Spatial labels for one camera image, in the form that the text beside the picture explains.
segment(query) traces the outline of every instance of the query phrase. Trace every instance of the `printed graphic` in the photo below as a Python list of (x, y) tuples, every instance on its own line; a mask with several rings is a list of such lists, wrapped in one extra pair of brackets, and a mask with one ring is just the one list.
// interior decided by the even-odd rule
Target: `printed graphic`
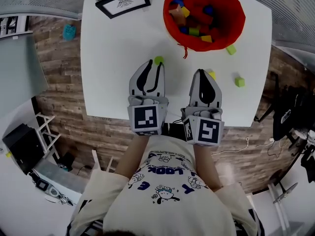
[(185, 194), (195, 191), (194, 189), (188, 187), (185, 183), (182, 185), (182, 187), (185, 189)]
[(162, 154), (159, 156), (159, 161), (168, 163), (169, 160), (171, 160), (172, 156), (168, 154)]
[(150, 166), (148, 167), (148, 172), (153, 172), (155, 174), (158, 175), (174, 175), (175, 173), (178, 173), (179, 175), (184, 174), (184, 171), (182, 168), (178, 167), (178, 168), (173, 168), (173, 167), (156, 167), (156, 166)]
[(150, 187), (150, 184), (146, 181), (143, 181), (140, 186), (138, 187), (138, 190), (144, 191)]
[(207, 185), (196, 177), (188, 177), (188, 183), (194, 189), (201, 189), (202, 186), (208, 189)]
[(151, 157), (153, 157), (153, 156), (157, 156), (157, 155), (155, 155), (154, 153), (150, 152), (148, 158), (151, 158)]
[(150, 163), (150, 161), (151, 161), (150, 159), (145, 160), (143, 164), (139, 166), (139, 169), (135, 173), (138, 173), (139, 171), (141, 171), (144, 167), (146, 167)]
[(192, 140), (192, 131), (191, 131), (191, 125), (189, 119), (184, 121), (185, 126), (185, 134), (186, 134), (186, 140), (190, 141)]
[(118, 1), (119, 1), (119, 3), (117, 5), (117, 8), (123, 8), (123, 7), (128, 6), (128, 5), (133, 3), (132, 0), (118, 0)]
[(141, 181), (143, 178), (144, 178), (143, 174), (140, 173), (134, 174), (128, 182), (128, 185), (130, 185), (128, 189), (130, 189), (134, 183)]
[(174, 201), (179, 201), (179, 198), (174, 197), (174, 194), (172, 193), (172, 189), (167, 186), (159, 185), (157, 188), (157, 194), (159, 195), (159, 198), (157, 200), (157, 203), (160, 205), (161, 202), (164, 202), (164, 200), (170, 200), (173, 199)]
[(186, 170), (191, 171), (191, 169), (188, 168), (188, 166), (186, 165), (186, 163), (182, 162), (182, 166), (183, 166)]
[(219, 123), (212, 120), (200, 120), (198, 140), (207, 143), (217, 143), (219, 140)]
[(154, 128), (158, 126), (156, 106), (134, 108), (134, 127)]
[(143, 131), (143, 132), (136, 132), (138, 136), (152, 136), (152, 135), (158, 135), (158, 131)]

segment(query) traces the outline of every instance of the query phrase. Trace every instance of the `cable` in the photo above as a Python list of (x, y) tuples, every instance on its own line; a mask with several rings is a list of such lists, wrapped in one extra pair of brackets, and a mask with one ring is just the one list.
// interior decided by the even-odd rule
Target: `cable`
[(268, 150), (267, 150), (267, 155), (269, 155), (269, 156), (273, 156), (273, 155), (274, 155), (274, 156), (278, 159), (278, 158), (280, 157), (280, 155), (281, 155), (282, 148), (283, 148), (283, 147), (285, 147), (285, 146), (287, 146), (287, 145), (288, 145), (288, 143), (289, 143), (289, 142), (287, 142), (285, 145), (280, 146), (280, 142), (281, 142), (281, 140), (280, 140), (280, 141), (279, 141), (279, 143), (278, 143), (279, 148), (280, 148), (280, 153), (279, 153), (279, 155), (277, 155), (277, 154), (275, 154), (275, 153), (274, 153), (274, 154), (269, 154), (269, 149), (270, 149), (272, 146), (271, 146), (270, 148), (268, 148)]
[(91, 167), (91, 166), (89, 166), (89, 165), (84, 165), (84, 166), (82, 166), (82, 167), (79, 169), (79, 171), (78, 171), (77, 175), (79, 175), (80, 170), (82, 170), (82, 168), (87, 168), (87, 169), (89, 169), (89, 170), (91, 170), (91, 169), (92, 169), (92, 167)]
[(225, 150), (225, 151), (221, 151), (221, 152), (218, 152), (218, 153), (214, 153), (212, 155), (219, 155), (219, 154), (222, 154), (222, 153), (225, 153), (225, 152), (240, 152), (246, 148), (257, 148), (257, 147), (265, 147), (265, 146), (269, 146), (269, 145), (273, 145), (273, 143), (275, 143), (275, 141), (269, 143), (269, 144), (266, 144), (266, 145), (257, 145), (257, 146), (249, 146), (249, 142), (250, 142), (250, 138), (249, 137), (246, 137), (246, 141), (247, 141), (247, 145), (246, 147), (240, 149), (240, 150)]

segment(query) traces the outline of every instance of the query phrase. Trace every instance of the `picture frame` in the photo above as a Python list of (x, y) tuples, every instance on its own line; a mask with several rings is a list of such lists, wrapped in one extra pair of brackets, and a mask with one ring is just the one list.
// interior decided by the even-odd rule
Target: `picture frame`
[(107, 17), (110, 19), (123, 15), (125, 13), (150, 6), (150, 0), (100, 0), (95, 3)]

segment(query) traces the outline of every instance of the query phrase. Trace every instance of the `cartoon character print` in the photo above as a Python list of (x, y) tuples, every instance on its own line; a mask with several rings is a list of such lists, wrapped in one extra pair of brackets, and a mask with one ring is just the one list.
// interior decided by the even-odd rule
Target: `cartoon character print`
[(139, 171), (141, 171), (144, 167), (146, 167), (150, 163), (150, 161), (151, 160), (149, 159), (145, 160), (144, 163), (139, 166), (139, 169), (135, 173), (138, 173)]
[(201, 189), (202, 186), (208, 189), (207, 185), (196, 177), (188, 177), (188, 183), (194, 189)]
[(144, 163), (139, 166), (139, 168), (140, 168), (140, 169), (143, 169), (143, 168), (146, 167), (150, 162), (151, 162), (151, 160), (149, 160), (149, 159), (145, 160)]
[(186, 165), (186, 163), (182, 162), (182, 166), (183, 166), (186, 170), (191, 171), (191, 169)]
[(162, 154), (159, 156), (159, 161), (168, 163), (169, 160), (171, 160), (172, 156), (168, 154)]
[(139, 174), (139, 173), (134, 174), (128, 182), (128, 185), (130, 185), (128, 189), (130, 189), (134, 183), (141, 181), (143, 178), (144, 178), (143, 174)]
[(157, 203), (160, 205), (163, 200), (170, 200), (174, 199), (175, 201), (179, 201), (179, 198), (174, 197), (174, 194), (172, 193), (172, 189), (167, 186), (159, 185), (156, 188), (157, 194), (159, 195), (159, 198), (157, 200)]

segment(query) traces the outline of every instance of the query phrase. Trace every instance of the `yellow block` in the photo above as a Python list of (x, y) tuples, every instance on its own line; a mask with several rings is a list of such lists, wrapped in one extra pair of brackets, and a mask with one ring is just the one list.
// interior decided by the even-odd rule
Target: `yellow block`
[(209, 75), (216, 80), (216, 73), (214, 71), (209, 72)]
[(185, 17), (188, 17), (188, 16), (189, 16), (190, 11), (189, 11), (185, 6), (182, 7), (182, 11), (183, 11)]
[(208, 36), (202, 36), (200, 37), (202, 41), (205, 41), (205, 42), (209, 42), (209, 43), (212, 43), (212, 37), (210, 35)]

